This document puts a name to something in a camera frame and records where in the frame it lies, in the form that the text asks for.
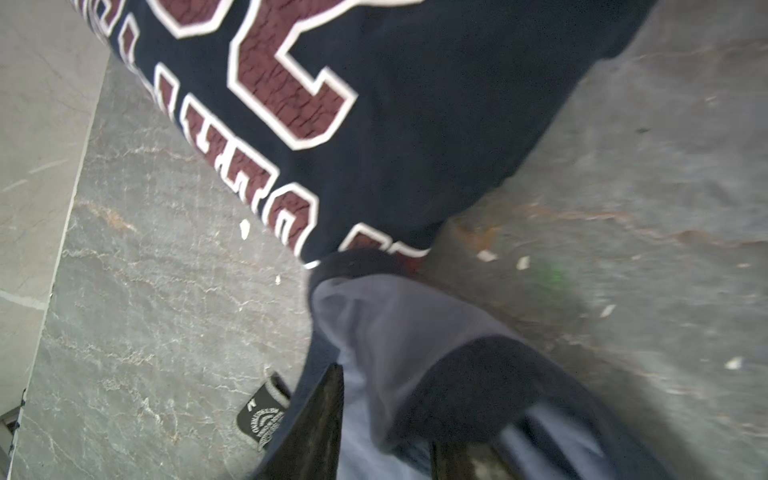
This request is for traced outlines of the grey-blue printed tank top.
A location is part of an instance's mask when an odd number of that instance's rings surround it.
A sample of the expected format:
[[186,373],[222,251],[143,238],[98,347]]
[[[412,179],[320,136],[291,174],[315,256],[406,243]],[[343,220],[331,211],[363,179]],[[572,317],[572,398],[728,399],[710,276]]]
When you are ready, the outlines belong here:
[[[488,445],[515,479],[670,477],[559,365],[484,310],[413,280],[393,255],[326,257],[311,273],[307,304],[302,372],[343,370],[334,479],[432,479],[435,442]],[[252,418],[267,430],[265,454],[293,393]]]

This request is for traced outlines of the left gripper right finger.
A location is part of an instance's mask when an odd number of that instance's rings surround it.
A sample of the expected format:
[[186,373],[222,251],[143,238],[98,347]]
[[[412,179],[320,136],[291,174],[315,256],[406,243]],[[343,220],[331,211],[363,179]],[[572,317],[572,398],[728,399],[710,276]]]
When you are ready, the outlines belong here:
[[488,445],[435,442],[431,445],[434,480],[513,480],[516,476]]

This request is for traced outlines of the navy tank top red trim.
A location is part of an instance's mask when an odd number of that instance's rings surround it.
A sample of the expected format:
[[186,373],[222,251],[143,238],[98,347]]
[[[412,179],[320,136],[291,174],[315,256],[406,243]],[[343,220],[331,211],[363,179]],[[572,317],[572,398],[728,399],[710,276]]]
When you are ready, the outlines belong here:
[[409,266],[512,176],[649,1],[77,1],[221,180],[307,267]]

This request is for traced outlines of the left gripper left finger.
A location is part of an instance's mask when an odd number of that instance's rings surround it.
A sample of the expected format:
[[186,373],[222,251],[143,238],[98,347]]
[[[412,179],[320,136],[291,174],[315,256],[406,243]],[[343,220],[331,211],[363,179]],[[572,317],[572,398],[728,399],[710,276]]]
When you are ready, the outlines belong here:
[[256,479],[334,479],[343,423],[343,370],[306,367]]

